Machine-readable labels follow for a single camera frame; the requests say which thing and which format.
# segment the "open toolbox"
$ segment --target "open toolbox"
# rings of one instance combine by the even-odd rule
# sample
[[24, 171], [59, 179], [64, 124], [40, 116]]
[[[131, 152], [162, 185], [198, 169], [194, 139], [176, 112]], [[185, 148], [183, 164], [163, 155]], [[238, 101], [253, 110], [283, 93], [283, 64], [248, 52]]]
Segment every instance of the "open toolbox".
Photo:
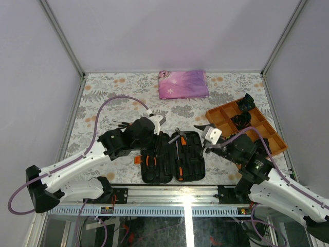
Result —
[[[243, 98], [232, 101], [206, 112], [206, 118], [208, 121], [215, 124], [216, 128], [222, 131], [223, 137], [227, 137], [239, 132], [239, 130], [236, 128], [236, 125], [233, 123], [232, 118], [236, 115], [242, 114], [242, 111], [238, 106], [238, 102], [240, 102], [242, 99]], [[258, 108], [253, 108], [248, 112], [251, 115], [250, 126], [258, 129], [262, 137], [268, 139], [272, 156], [282, 153], [288, 148], [286, 143], [277, 134], [277, 132], [266, 120], [260, 110], [258, 110]], [[258, 135], [252, 130], [247, 131], [246, 134], [251, 138], [253, 142], [259, 139]]]
[[205, 160], [201, 154], [202, 143], [197, 132], [184, 132], [186, 142], [182, 137], [168, 144], [171, 138], [167, 134], [161, 135], [162, 154], [155, 158], [153, 150], [142, 150], [140, 169], [142, 180], [147, 184], [165, 184], [173, 177], [180, 182], [201, 180], [206, 175]]

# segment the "robotic arm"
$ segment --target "robotic arm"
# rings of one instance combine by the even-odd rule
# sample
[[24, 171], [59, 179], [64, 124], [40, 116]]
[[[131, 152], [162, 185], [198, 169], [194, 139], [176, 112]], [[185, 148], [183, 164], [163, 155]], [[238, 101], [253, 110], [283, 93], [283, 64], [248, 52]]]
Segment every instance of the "robotic arm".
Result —
[[203, 130], [206, 152], [213, 152], [239, 167], [242, 178], [234, 191], [241, 202], [250, 200], [269, 206], [305, 226], [314, 237], [329, 243], [329, 200], [284, 175], [271, 157], [273, 162], [267, 160], [244, 134], [252, 127], [229, 140], [220, 137], [222, 132], [214, 125], [196, 127]]
[[148, 118], [142, 117], [134, 121], [124, 131], [114, 129], [105, 132], [87, 150], [54, 165], [41, 169], [34, 165], [27, 168], [27, 181], [43, 177], [28, 186], [35, 212], [43, 213], [64, 201], [108, 201], [113, 190], [107, 178], [98, 177], [82, 182], [69, 181], [77, 173], [97, 165], [108, 165], [118, 157], [127, 156], [133, 150], [155, 147], [156, 156], [160, 150], [157, 142], [162, 134], [160, 127], [165, 121], [161, 115], [150, 114]]

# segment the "wooden organizer compartment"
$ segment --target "wooden organizer compartment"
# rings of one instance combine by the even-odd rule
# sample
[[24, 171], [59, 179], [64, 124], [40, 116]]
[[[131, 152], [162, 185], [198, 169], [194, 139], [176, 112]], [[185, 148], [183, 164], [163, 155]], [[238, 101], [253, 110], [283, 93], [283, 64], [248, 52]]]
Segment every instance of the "wooden organizer compartment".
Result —
[[[241, 99], [221, 105], [206, 112], [206, 118], [208, 121], [215, 124], [215, 126], [222, 131], [222, 136], [224, 137], [239, 132], [231, 120], [235, 115], [240, 115], [242, 113], [236, 103], [239, 100]], [[251, 115], [251, 126], [255, 127], [263, 138], [268, 139], [272, 156], [282, 153], [288, 148], [286, 143], [284, 143], [282, 138], [277, 134], [258, 108], [250, 110], [249, 113]], [[253, 142], [258, 139], [258, 135], [254, 131], [249, 130], [246, 134]]]

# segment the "flower pattern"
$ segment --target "flower pattern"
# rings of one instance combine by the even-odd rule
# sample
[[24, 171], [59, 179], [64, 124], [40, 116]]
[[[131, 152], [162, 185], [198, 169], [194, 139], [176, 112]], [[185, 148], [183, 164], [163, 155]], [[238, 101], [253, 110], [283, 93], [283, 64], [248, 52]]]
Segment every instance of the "flower pattern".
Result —
[[[176, 127], [183, 131], [196, 131], [201, 134], [201, 131], [193, 125], [208, 123], [205, 117], [207, 110], [242, 98], [245, 93], [248, 93], [255, 99], [258, 109], [275, 128], [260, 74], [207, 73], [207, 81], [209, 98], [159, 100], [158, 73], [88, 74], [66, 156], [89, 145], [93, 135], [95, 116], [100, 105], [108, 98], [117, 95], [138, 98], [146, 103], [154, 114], [165, 115], [167, 122], [161, 130], [171, 135]], [[146, 116], [141, 104], [129, 99], [116, 99], [103, 108], [98, 120], [97, 136], [114, 129], [116, 125], [113, 120], [133, 122], [141, 116]], [[78, 174], [74, 180], [88, 180], [102, 175], [111, 183], [143, 184], [140, 167], [134, 165], [134, 157], [137, 155], [139, 152], [133, 151], [126, 157], [114, 160], [110, 165], [102, 164]], [[224, 158], [213, 153], [204, 154], [204, 158], [206, 161], [205, 178], [184, 184], [236, 184], [241, 178], [236, 166]], [[287, 173], [284, 154], [281, 153], [274, 158], [278, 166]], [[181, 183], [173, 178], [170, 184]]]

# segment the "folded cloth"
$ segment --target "folded cloth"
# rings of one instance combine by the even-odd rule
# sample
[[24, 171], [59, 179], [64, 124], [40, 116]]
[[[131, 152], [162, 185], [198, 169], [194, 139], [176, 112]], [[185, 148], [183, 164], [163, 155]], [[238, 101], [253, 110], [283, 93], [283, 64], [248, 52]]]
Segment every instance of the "folded cloth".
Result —
[[159, 73], [160, 99], [205, 98], [209, 90], [204, 70]]

